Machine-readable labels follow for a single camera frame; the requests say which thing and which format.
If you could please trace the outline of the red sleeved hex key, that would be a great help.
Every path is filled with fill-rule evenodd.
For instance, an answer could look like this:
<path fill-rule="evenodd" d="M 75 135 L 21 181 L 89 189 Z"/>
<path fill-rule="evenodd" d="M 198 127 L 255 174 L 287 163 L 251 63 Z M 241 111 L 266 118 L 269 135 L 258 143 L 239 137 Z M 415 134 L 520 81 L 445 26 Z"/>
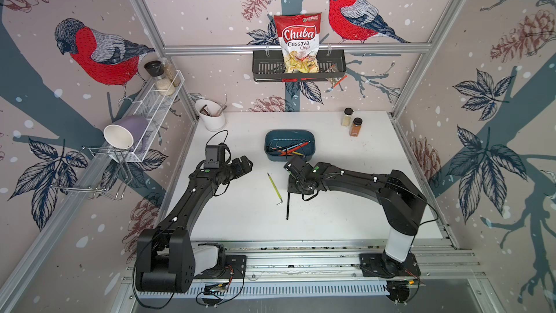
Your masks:
<path fill-rule="evenodd" d="M 298 151 L 298 149 L 304 148 L 304 146 L 307 146 L 309 144 L 310 144 L 309 141 L 304 141 L 304 142 L 301 142 L 301 143 L 297 143 L 297 144 L 295 144 L 291 147 L 287 147 L 286 149 L 283 149 L 283 150 L 280 149 L 279 153 L 280 153 L 281 156 L 289 156 L 291 154 L 295 154 Z"/>

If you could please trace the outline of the long black hex key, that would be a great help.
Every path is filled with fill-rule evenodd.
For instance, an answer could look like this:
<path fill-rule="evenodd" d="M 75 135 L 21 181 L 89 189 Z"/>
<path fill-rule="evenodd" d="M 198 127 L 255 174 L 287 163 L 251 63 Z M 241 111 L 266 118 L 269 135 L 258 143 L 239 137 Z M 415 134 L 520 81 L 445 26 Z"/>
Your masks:
<path fill-rule="evenodd" d="M 299 146 L 303 142 L 300 140 L 297 141 L 287 141 L 287 140 L 278 140 L 273 139 L 266 145 L 266 150 L 268 152 L 286 152 L 288 150 L 293 149 L 294 147 Z"/>

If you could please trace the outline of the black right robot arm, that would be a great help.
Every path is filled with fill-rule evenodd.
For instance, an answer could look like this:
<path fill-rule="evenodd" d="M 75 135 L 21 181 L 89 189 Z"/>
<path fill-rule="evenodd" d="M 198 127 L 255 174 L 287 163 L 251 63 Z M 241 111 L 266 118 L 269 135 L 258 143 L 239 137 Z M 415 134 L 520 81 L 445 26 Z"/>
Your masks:
<path fill-rule="evenodd" d="M 369 174 L 339 168 L 326 162 L 314 166 L 297 157 L 284 165 L 289 173 L 288 193 L 308 196 L 337 191 L 375 201 L 382 206 L 390 231 L 385 259 L 403 263 L 420 228 L 427 200 L 401 171 Z"/>

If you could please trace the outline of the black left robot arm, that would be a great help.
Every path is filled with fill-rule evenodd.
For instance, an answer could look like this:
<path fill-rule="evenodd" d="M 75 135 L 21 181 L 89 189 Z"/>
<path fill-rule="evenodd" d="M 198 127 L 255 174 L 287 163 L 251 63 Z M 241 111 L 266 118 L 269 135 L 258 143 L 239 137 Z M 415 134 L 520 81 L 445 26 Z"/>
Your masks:
<path fill-rule="evenodd" d="M 252 168 L 253 162 L 246 156 L 220 168 L 198 164 L 174 209 L 158 226 L 143 230 L 138 237 L 134 267 L 138 291 L 184 294 L 195 276 L 207 270 L 224 270 L 224 248 L 216 243 L 193 246 L 191 231 L 218 188 L 248 174 Z"/>

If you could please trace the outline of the green sleeved hex key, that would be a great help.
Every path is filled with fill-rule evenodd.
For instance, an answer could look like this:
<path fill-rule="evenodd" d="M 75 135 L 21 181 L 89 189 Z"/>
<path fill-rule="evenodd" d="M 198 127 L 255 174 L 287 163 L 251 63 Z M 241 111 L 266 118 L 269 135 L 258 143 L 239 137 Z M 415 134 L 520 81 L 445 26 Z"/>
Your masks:
<path fill-rule="evenodd" d="M 278 197 L 278 199 L 279 199 L 279 202 L 278 202 L 276 205 L 277 205 L 277 206 L 278 206 L 278 205 L 281 205 L 281 204 L 283 203 L 282 195 L 281 195 L 281 193 L 279 192 L 279 189 L 278 189 L 278 187 L 276 186 L 276 184 L 275 184 L 275 182 L 274 182 L 272 176 L 270 175 L 270 173 L 267 172 L 266 174 L 267 174 L 267 176 L 268 176 L 268 178 L 269 178 L 270 183 L 272 184 L 272 187 L 273 187 L 273 189 L 274 189 L 274 191 L 275 191 L 275 194 L 277 195 L 277 197 Z"/>

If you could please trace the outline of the teal plastic storage box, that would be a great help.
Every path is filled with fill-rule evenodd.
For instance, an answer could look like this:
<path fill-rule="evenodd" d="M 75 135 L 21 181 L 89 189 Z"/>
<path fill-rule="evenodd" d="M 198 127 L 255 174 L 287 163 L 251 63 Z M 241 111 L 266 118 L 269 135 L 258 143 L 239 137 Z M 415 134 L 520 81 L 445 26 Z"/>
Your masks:
<path fill-rule="evenodd" d="M 314 134 L 308 130 L 271 130 L 264 140 L 264 152 L 272 162 L 286 162 L 291 157 L 308 162 L 316 150 Z"/>

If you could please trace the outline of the white utensil holder cup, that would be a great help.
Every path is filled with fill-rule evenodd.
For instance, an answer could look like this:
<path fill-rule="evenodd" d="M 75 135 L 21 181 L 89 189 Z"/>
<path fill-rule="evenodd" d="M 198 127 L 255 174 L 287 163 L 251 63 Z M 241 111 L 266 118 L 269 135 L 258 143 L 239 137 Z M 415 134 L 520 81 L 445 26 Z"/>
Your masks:
<path fill-rule="evenodd" d="M 195 102 L 195 110 L 208 131 L 217 132 L 226 126 L 224 110 L 216 102 L 200 99 Z"/>

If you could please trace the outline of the pale spice jar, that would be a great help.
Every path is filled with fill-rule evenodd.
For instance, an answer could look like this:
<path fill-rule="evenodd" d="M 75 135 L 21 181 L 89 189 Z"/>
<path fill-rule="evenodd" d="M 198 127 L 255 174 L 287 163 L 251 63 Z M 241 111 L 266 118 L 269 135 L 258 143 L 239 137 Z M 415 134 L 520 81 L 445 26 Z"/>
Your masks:
<path fill-rule="evenodd" d="M 345 108 L 343 112 L 341 126 L 348 127 L 352 122 L 352 117 L 353 117 L 353 109 L 350 107 Z"/>

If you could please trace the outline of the brown spice jar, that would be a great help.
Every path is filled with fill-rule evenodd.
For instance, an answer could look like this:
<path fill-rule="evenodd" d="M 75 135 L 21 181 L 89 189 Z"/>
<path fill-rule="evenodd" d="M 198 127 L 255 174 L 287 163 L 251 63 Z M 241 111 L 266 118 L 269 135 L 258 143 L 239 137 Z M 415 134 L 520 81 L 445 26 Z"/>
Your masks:
<path fill-rule="evenodd" d="M 363 120 L 360 117 L 354 118 L 352 125 L 350 127 L 350 136 L 358 137 L 361 131 L 362 124 L 363 124 Z"/>

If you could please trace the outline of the lilac paper cup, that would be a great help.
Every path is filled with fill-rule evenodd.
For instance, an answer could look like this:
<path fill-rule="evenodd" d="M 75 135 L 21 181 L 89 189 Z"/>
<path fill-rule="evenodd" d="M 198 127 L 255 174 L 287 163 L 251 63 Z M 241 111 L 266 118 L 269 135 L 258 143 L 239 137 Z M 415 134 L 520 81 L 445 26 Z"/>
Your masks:
<path fill-rule="evenodd" d="M 106 142 L 116 149 L 131 149 L 143 137 L 149 121 L 140 115 L 130 115 L 106 126 L 103 130 Z"/>

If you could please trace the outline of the black lid jar on shelf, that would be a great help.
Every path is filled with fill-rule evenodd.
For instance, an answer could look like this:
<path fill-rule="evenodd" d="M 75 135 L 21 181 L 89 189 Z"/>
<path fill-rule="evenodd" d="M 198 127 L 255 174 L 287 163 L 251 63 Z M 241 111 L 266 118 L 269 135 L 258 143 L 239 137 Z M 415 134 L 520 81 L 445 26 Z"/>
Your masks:
<path fill-rule="evenodd" d="M 154 78 L 154 85 L 156 90 L 165 97 L 171 96 L 175 93 L 175 86 L 173 80 L 169 79 L 164 71 L 162 63 L 158 60 L 147 62 L 144 65 L 147 73 Z"/>

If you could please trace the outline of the red cassava chips bag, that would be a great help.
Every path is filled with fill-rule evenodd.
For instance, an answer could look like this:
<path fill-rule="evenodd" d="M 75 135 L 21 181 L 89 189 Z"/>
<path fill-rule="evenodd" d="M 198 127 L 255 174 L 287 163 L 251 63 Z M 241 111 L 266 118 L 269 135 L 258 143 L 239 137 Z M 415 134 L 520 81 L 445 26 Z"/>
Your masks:
<path fill-rule="evenodd" d="M 285 73 L 318 73 L 321 13 L 274 16 Z"/>

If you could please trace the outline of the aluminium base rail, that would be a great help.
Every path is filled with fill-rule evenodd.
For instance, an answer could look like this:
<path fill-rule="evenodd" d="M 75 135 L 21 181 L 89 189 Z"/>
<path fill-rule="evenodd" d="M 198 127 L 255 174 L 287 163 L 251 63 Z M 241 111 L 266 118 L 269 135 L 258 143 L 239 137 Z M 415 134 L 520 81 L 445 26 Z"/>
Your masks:
<path fill-rule="evenodd" d="M 282 297 L 389 295 L 388 288 L 400 282 L 413 293 L 437 281 L 464 281 L 475 299 L 486 298 L 486 278 L 471 250 L 457 250 L 449 239 L 417 239 L 407 257 L 408 265 L 393 278 L 377 276 L 371 265 L 380 260 L 385 241 L 309 242 L 285 247 L 280 242 L 262 246 L 242 242 L 224 244 L 222 269 L 205 270 L 195 276 L 184 294 L 139 291 L 130 277 L 119 286 L 114 309 L 132 307 L 135 298 L 160 306 L 164 301 L 200 298 L 207 286 L 224 285 L 218 292 L 224 300 L 274 299 Z"/>

